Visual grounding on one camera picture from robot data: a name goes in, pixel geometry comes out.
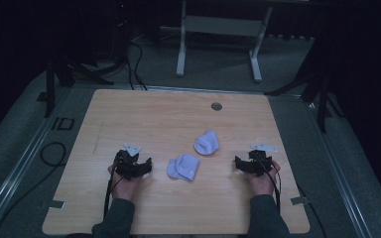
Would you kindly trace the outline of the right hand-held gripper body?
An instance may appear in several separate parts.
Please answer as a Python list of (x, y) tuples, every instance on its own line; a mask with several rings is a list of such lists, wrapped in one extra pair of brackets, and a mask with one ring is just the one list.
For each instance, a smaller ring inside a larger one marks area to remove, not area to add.
[(245, 172), (256, 175), (257, 177), (267, 174), (275, 166), (272, 163), (272, 157), (268, 157), (268, 152), (276, 152), (274, 147), (266, 144), (251, 145), (251, 151), (248, 153), (249, 161), (246, 163)]

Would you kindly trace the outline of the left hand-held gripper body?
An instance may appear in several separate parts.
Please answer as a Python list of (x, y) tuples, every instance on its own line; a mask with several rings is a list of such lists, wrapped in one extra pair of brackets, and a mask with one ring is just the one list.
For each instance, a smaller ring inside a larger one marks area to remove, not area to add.
[(142, 175), (141, 166), (138, 164), (140, 147), (133, 147), (127, 143), (123, 144), (121, 149), (115, 156), (115, 172), (124, 179), (131, 180)]

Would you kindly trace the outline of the person's right hand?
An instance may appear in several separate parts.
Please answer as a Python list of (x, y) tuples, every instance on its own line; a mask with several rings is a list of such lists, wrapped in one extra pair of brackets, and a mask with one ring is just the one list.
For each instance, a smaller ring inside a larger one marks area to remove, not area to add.
[(277, 185), (277, 173), (280, 166), (273, 161), (273, 168), (267, 175), (256, 177), (252, 174), (245, 174), (248, 178), (250, 187), (255, 195), (273, 195)]

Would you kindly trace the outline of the person's left hand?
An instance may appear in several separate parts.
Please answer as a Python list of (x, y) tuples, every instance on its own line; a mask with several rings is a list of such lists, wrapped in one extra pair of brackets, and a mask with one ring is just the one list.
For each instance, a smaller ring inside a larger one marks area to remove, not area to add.
[(124, 179), (121, 175), (115, 172), (114, 167), (110, 166), (108, 171), (111, 174), (111, 188), (109, 191), (112, 198), (122, 198), (132, 201), (142, 178)]

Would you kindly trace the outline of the white sock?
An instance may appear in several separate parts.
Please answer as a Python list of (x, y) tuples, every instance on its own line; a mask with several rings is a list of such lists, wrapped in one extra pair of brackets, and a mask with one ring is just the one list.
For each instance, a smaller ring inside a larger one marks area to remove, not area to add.
[(216, 132), (206, 130), (203, 135), (195, 139), (193, 147), (201, 155), (207, 156), (213, 154), (219, 148)]
[(200, 159), (188, 154), (170, 159), (167, 165), (167, 175), (173, 179), (193, 181), (200, 165)]

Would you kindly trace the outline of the black metal stand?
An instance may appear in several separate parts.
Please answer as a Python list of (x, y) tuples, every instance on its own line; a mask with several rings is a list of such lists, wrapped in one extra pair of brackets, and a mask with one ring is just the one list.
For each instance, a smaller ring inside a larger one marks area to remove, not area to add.
[(47, 109), (45, 117), (49, 118), (56, 107), (55, 77), (62, 86), (72, 87), (75, 84), (73, 73), (77, 72), (83, 78), (97, 84), (113, 85), (112, 81), (103, 78), (103, 75), (114, 72), (128, 63), (128, 49), (131, 45), (133, 25), (131, 21), (114, 24), (112, 33), (112, 49), (118, 47), (118, 55), (113, 64), (98, 69), (98, 64), (90, 44), (90, 39), (83, 26), (77, 28), (79, 33), (70, 36), (59, 45), (47, 59)]
[(318, 98), (317, 125), (325, 133), (329, 81), (334, 69), (332, 44), (325, 34), (320, 34), (308, 51), (295, 79), (282, 87), (265, 92), (265, 95), (279, 96), (305, 83), (307, 86), (301, 94), (301, 99), (313, 103)]

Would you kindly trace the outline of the white metal desk frame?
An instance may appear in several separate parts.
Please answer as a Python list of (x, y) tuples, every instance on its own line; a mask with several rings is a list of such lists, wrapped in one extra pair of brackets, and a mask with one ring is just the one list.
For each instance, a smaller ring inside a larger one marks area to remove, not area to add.
[(256, 39), (255, 46), (249, 51), (250, 65), (255, 82), (263, 80), (261, 68), (258, 62), (258, 55), (265, 37), (273, 7), (269, 6), (265, 10), (262, 20), (243, 20), (230, 18), (205, 17), (189, 15), (187, 13), (188, 0), (182, 0), (180, 48), (177, 61), (176, 75), (185, 74), (187, 45), (187, 33), (205, 33), (227, 36), (253, 37)]

